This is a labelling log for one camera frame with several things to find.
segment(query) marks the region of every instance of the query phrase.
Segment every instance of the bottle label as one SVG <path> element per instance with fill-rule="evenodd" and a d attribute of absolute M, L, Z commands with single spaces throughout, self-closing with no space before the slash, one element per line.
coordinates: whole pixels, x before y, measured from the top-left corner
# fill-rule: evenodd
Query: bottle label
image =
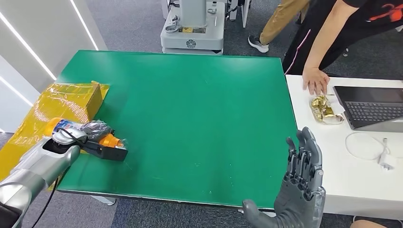
<path fill-rule="evenodd" d="M 55 128 L 53 128 L 52 134 L 56 133 L 59 127 L 64 128 L 66 130 L 70 129 L 70 128 L 75 128 L 75 129 L 80 130 L 81 126 L 82 126 L 81 123 L 76 123 L 76 122 L 72 122 L 72 121 L 63 119 L 58 124 L 56 124 Z"/>

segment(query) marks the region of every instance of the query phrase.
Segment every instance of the wall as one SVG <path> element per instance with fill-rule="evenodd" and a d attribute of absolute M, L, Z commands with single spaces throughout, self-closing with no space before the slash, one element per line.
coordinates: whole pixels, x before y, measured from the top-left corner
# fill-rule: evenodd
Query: wall
<path fill-rule="evenodd" d="M 54 82 L 51 75 L 57 77 L 78 50 L 96 49 L 73 4 L 97 49 L 106 50 L 84 0 L 0 1 L 0 76 L 31 103 Z M 4 20 L 15 29 L 39 61 Z M 0 128 L 14 132 L 28 110 L 29 105 L 0 81 Z"/>
<path fill-rule="evenodd" d="M 17 90 L 26 101 L 4 82 Z M 0 56 L 0 129 L 14 132 L 38 96 L 39 92 Z"/>

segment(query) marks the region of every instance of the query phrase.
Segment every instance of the gray robotic hand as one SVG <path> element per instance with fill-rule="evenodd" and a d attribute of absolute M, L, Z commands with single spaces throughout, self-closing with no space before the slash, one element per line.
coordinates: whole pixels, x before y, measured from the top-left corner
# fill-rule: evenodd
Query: gray robotic hand
<path fill-rule="evenodd" d="M 288 165 L 274 202 L 275 217 L 259 211 L 256 204 L 242 202 L 246 219 L 256 228 L 319 228 L 325 204 L 322 187 L 322 152 L 311 131 L 297 132 L 299 152 L 287 138 Z"/>

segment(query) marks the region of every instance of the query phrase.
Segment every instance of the green table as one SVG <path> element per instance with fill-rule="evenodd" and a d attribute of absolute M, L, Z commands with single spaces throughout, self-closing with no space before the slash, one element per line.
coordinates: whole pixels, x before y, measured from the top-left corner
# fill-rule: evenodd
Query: green table
<path fill-rule="evenodd" d="M 279 58 L 78 51 L 57 82 L 91 80 L 129 154 L 80 155 L 59 191 L 273 208 L 297 129 Z"/>

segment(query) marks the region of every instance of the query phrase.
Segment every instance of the human hand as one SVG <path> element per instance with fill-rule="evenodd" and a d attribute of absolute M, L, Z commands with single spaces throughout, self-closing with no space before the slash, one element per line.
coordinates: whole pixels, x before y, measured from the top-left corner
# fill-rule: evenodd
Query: human hand
<path fill-rule="evenodd" d="M 319 68 L 304 68 L 302 79 L 304 80 L 302 88 L 304 90 L 308 88 L 311 95 L 315 93 L 319 96 L 321 92 L 323 94 L 327 93 L 327 84 L 330 78 L 325 72 L 319 70 Z"/>
<path fill-rule="evenodd" d="M 255 228 L 320 227 L 326 196 L 322 152 L 307 127 L 297 132 L 297 138 L 298 150 L 287 138 L 288 165 L 274 202 L 276 216 L 265 215 L 250 199 L 242 202 L 244 215 Z"/>

